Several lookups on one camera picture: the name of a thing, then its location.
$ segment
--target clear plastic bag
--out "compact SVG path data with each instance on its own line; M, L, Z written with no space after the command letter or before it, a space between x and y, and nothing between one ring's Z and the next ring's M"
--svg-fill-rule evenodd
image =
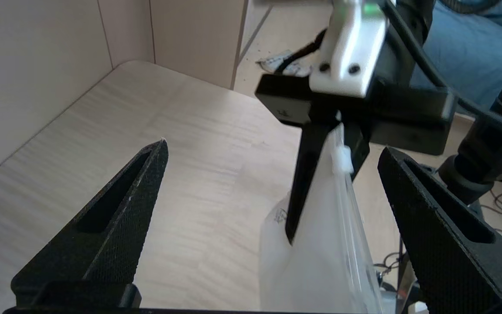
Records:
M327 138L293 245L285 234L289 195L261 229L263 311L382 313L381 294L351 181L343 126Z

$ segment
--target debris on floor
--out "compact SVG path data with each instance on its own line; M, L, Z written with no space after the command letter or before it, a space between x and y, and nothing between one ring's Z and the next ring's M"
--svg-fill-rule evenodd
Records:
M263 70L265 70L268 73L274 73L276 68L282 64L282 62L287 59L289 56L291 56L293 52L290 50L285 50L284 52L281 52L276 55L271 55L268 56L267 58L262 58L260 60L257 60L257 64L260 65ZM296 60L287 68L284 70L284 75L292 75L295 77L306 77L311 73L311 67L310 66L302 66L299 63L299 60Z

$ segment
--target black bolt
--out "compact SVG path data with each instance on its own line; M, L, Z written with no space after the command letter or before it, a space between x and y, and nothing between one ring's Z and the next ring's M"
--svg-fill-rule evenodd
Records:
M289 114L285 110L277 110L278 114L281 115L282 117L289 117Z
M326 72L330 69L330 64L326 63L326 62L323 62L321 63L321 66L319 66L319 70L321 72Z
M359 64L354 63L348 68L348 73L350 74L357 74L361 70L361 67Z

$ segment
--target green light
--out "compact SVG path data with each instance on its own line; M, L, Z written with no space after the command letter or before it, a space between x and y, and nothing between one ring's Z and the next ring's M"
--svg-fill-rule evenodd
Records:
M375 4L375 3L366 3L364 6L363 6L363 12L364 14L367 14L367 15L380 15L382 12L381 12L381 8L378 6L378 4Z

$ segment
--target blue fabric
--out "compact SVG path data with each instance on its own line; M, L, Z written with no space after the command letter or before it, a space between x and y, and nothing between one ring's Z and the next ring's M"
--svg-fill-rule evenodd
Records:
M489 109L502 89L502 3L479 16L437 2L424 50L454 89ZM432 87L419 68L411 85Z

